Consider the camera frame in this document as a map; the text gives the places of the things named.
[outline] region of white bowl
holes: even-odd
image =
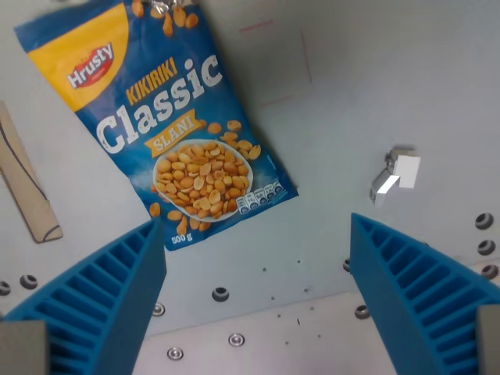
[[[156,181],[158,163],[160,161],[166,159],[166,155],[169,152],[177,152],[178,150],[180,150],[181,148],[183,148],[185,145],[193,145],[193,144],[196,144],[196,143],[202,145],[202,144],[210,142],[210,141],[214,141],[218,145],[224,146],[224,148],[226,150],[231,150],[232,152],[234,152],[234,154],[236,155],[237,158],[243,160],[243,164],[248,168],[248,176],[247,176],[247,178],[248,178],[249,186],[248,186],[247,191],[246,191],[248,193],[252,189],[252,183],[253,183],[253,171],[252,171],[252,168],[250,167],[250,164],[248,163],[247,160],[245,160],[245,158],[243,157],[243,155],[240,154],[238,151],[236,151],[234,148],[232,148],[231,146],[229,146],[226,143],[223,143],[221,141],[217,141],[216,139],[212,139],[212,140],[211,139],[187,139],[186,141],[181,141],[181,142],[177,143],[175,146],[173,146],[167,152],[161,154],[161,156],[158,157],[158,160],[156,160],[155,168],[153,168],[153,186],[155,186],[156,182],[158,182],[158,181]],[[223,221],[225,219],[229,219],[231,216],[233,216],[238,211],[238,210],[235,210],[234,212],[228,212],[226,215],[222,215],[219,219],[214,219],[213,216],[207,216],[207,217],[204,217],[203,219],[200,219],[198,217],[198,215],[191,215],[188,211],[186,211],[184,209],[184,207],[179,207],[178,205],[176,205],[174,202],[172,202],[172,199],[170,199],[169,197],[167,197],[162,192],[158,191],[158,195],[161,196],[165,201],[170,202],[173,205],[175,205],[176,208],[179,211],[181,211],[184,215],[192,217],[193,219],[196,219],[196,220],[199,220],[199,221],[205,221],[207,223],[216,223],[218,221]]]

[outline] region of nutrition icons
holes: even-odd
[[[257,189],[254,192],[249,192],[245,196],[237,198],[237,209],[241,215],[244,215],[253,209],[271,203],[271,201],[283,195],[283,192],[286,194],[280,182],[276,181],[273,184],[266,185],[264,188]]]

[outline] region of hrusty logo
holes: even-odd
[[[113,64],[113,47],[111,43],[92,50],[88,58],[75,66],[73,73],[68,75],[68,81],[73,88],[85,88],[100,80]]]

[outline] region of red line marking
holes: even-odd
[[[274,23],[274,20],[267,20],[267,21],[264,21],[264,22],[261,22],[261,23],[257,23],[255,25],[243,27],[242,29],[240,29],[240,33],[244,33],[244,32],[247,32],[247,31],[252,31],[252,30],[258,29],[259,27],[264,27],[264,26],[272,25],[273,23]]]
[[[313,75],[311,74],[311,66],[309,65],[309,57],[307,55],[307,44],[305,43],[304,30],[300,29],[300,38],[302,39],[302,51],[304,52],[305,68],[307,69],[307,75],[309,76],[309,82],[313,82]]]
[[[293,97],[294,97],[294,95],[289,95],[289,96],[284,96],[283,98],[269,100],[268,102],[262,103],[260,106],[261,106],[261,108],[269,107],[270,105],[286,102],[286,101],[292,99]]]

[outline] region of ribbed blue pad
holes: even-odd
[[[500,302],[493,283],[357,214],[350,266],[399,374],[478,373],[476,310]]]
[[[5,320],[47,323],[53,375],[127,375],[165,275],[163,230],[154,220],[55,278]]]

